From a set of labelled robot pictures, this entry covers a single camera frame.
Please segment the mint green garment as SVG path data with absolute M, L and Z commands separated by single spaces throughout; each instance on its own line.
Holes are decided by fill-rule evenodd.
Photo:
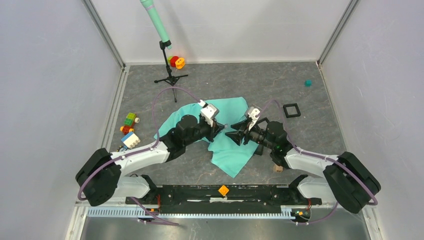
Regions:
M 213 142 L 205 137 L 202 140 L 209 143 L 208 150 L 212 152 L 211 163 L 230 177 L 235 178 L 258 147 L 255 142 L 237 145 L 225 135 L 225 133 L 233 131 L 231 125 L 245 119 L 245 112 L 248 109 L 247 101 L 243 97 L 233 97 L 211 99 L 206 102 L 219 109 L 216 120 L 227 127 L 214 138 Z

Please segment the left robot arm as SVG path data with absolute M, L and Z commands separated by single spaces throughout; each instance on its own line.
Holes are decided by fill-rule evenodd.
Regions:
M 208 122 L 204 116 L 184 115 L 175 127 L 151 144 L 110 153 L 97 149 L 78 171 L 77 198 L 92 207 L 106 203 L 113 197 L 134 197 L 145 204 L 153 203 L 157 190 L 146 177 L 130 178 L 132 172 L 150 165 L 170 162 L 186 152 L 186 147 L 206 138 L 213 142 L 225 128 L 216 119 Z

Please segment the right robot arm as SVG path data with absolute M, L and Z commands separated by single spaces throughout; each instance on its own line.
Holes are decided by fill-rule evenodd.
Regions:
M 317 198 L 323 203 L 338 203 L 353 214 L 366 205 L 377 205 L 381 184 L 353 153 L 325 155 L 306 151 L 289 141 L 281 122 L 267 118 L 264 121 L 266 127 L 260 128 L 245 119 L 231 125 L 232 130 L 225 135 L 238 146 L 256 143 L 260 151 L 270 149 L 269 155 L 277 166 L 307 172 L 288 191 L 293 203 Z

